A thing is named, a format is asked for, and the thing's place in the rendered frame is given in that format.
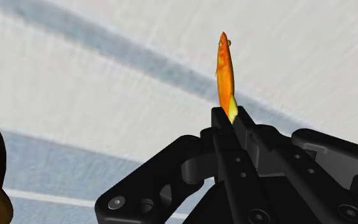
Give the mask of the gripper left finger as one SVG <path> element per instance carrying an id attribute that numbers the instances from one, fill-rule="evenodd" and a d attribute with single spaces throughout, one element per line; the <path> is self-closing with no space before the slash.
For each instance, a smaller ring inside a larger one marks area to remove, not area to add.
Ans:
<path id="1" fill-rule="evenodd" d="M 200 136 L 184 135 L 103 193 L 98 224 L 165 224 L 204 184 L 214 186 L 183 224 L 275 224 L 275 213 L 249 154 L 222 108 Z"/>

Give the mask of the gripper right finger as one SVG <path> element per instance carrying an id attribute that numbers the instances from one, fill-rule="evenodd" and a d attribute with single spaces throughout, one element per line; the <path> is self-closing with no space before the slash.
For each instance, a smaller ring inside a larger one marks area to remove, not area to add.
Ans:
<path id="1" fill-rule="evenodd" d="M 358 224 L 358 144 L 312 129 L 287 137 L 243 107 L 233 127 L 258 173 L 284 174 L 320 224 Z"/>

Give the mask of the orange fish toy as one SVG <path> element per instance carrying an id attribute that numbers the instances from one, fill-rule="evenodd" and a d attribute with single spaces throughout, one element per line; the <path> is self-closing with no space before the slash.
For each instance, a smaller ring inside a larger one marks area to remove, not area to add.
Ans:
<path id="1" fill-rule="evenodd" d="M 230 53 L 231 41 L 225 32 L 219 37 L 215 77 L 219 105 L 223 108 L 231 124 L 238 115 L 238 104 L 235 99 L 235 79 Z"/>

